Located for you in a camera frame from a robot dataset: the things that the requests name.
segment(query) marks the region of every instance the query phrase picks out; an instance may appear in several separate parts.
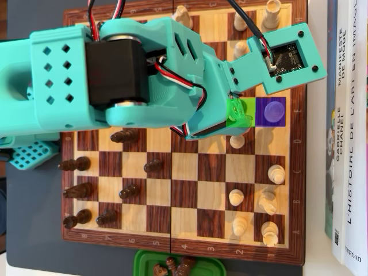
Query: light square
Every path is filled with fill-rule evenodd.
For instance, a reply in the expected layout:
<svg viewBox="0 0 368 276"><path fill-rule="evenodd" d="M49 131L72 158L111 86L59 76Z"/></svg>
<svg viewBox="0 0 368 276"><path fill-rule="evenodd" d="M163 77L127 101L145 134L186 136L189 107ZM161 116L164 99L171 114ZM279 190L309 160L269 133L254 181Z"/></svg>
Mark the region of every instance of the light square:
<svg viewBox="0 0 368 276"><path fill-rule="evenodd" d="M200 35L202 42L221 42L228 38L228 14L200 15Z"/></svg>
<svg viewBox="0 0 368 276"><path fill-rule="evenodd" d="M225 183L198 181L198 209L225 210Z"/></svg>
<svg viewBox="0 0 368 276"><path fill-rule="evenodd" d="M254 155L226 154L226 182L254 183Z"/></svg>
<svg viewBox="0 0 368 276"><path fill-rule="evenodd" d="M214 135L198 141L198 153L200 154L225 154L226 136Z"/></svg>
<svg viewBox="0 0 368 276"><path fill-rule="evenodd" d="M197 237L197 210L171 208L171 236L187 239Z"/></svg>
<svg viewBox="0 0 368 276"><path fill-rule="evenodd" d="M172 153L172 179L194 180L198 179L198 155Z"/></svg>
<svg viewBox="0 0 368 276"><path fill-rule="evenodd" d="M98 201L121 203L119 192L122 190L121 177L99 177Z"/></svg>
<svg viewBox="0 0 368 276"><path fill-rule="evenodd" d="M121 229L123 231L146 232L147 206L136 204L122 204Z"/></svg>
<svg viewBox="0 0 368 276"><path fill-rule="evenodd" d="M146 178L147 173L143 170L147 163L146 152L123 152L122 175L124 178Z"/></svg>
<svg viewBox="0 0 368 276"><path fill-rule="evenodd" d="M147 128L148 152L171 152L170 128Z"/></svg>
<svg viewBox="0 0 368 276"><path fill-rule="evenodd" d="M171 180L147 179L147 205L171 205Z"/></svg>

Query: wooden chessboard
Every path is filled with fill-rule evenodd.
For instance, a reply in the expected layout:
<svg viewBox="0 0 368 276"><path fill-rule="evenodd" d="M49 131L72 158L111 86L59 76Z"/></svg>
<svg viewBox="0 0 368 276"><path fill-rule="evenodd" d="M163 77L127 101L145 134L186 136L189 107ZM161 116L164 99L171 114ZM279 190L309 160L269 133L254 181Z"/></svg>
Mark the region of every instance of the wooden chessboard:
<svg viewBox="0 0 368 276"><path fill-rule="evenodd" d="M266 0L240 0L258 27L262 26ZM127 2L124 16L139 21L171 16L185 5L194 21L194 31L216 50L220 59L233 59L237 41L251 36L249 30L233 28L235 12L226 0L161 0ZM279 28L306 21L306 0L282 1ZM96 6L97 21L111 17L113 5ZM68 10L65 25L86 24L86 9ZM283 124L257 126L244 134L245 145L234 149L230 137L215 136L184 141L169 129L139 129L137 144L116 144L110 135L121 128L63 134L63 160L88 156L91 169L64 172L63 189L91 182L94 194L82 200L63 199L62 217L83 208L93 213L91 222L63 229L63 238L76 242L144 248L176 254L259 260L303 265L305 255L305 86L285 90L265 99L262 86L244 91L257 101L282 101ZM163 171L145 173L152 158L163 160ZM274 164L286 171L283 184L267 177ZM140 194L128 200L118 196L123 187L135 183ZM239 189L245 199L237 207L229 203L229 192ZM278 209L269 216L258 205L263 191L272 191ZM118 211L119 221L99 227L95 219L106 208ZM246 233L236 237L232 221L244 217ZM267 221L279 229L278 244L266 247L261 226Z"/></svg>

